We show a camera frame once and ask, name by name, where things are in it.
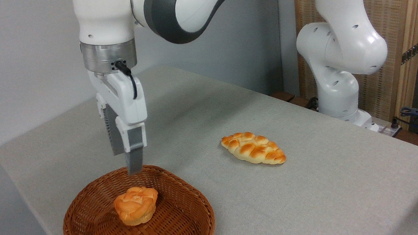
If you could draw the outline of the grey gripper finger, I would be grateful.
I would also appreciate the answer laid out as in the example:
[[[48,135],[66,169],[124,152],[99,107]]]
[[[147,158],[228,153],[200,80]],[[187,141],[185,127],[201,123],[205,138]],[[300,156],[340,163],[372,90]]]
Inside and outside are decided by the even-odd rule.
[[[144,157],[143,148],[147,146],[145,123],[129,126],[118,116],[116,126],[122,138],[128,174],[140,173]]]
[[[116,125],[116,112],[111,108],[111,106],[106,103],[101,94],[96,94],[97,107],[100,114],[100,117],[104,119],[105,126],[108,132],[108,139],[112,147],[113,154],[115,156],[123,154],[125,152],[123,140],[120,135],[120,132]]]

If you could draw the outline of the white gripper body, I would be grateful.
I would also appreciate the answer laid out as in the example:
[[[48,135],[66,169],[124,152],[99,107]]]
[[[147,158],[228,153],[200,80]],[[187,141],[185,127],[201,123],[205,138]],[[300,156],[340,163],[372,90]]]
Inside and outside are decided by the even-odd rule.
[[[147,109],[144,91],[137,77],[116,73],[94,73],[88,71],[90,83],[97,91],[98,107],[108,104],[127,125],[145,122]]]

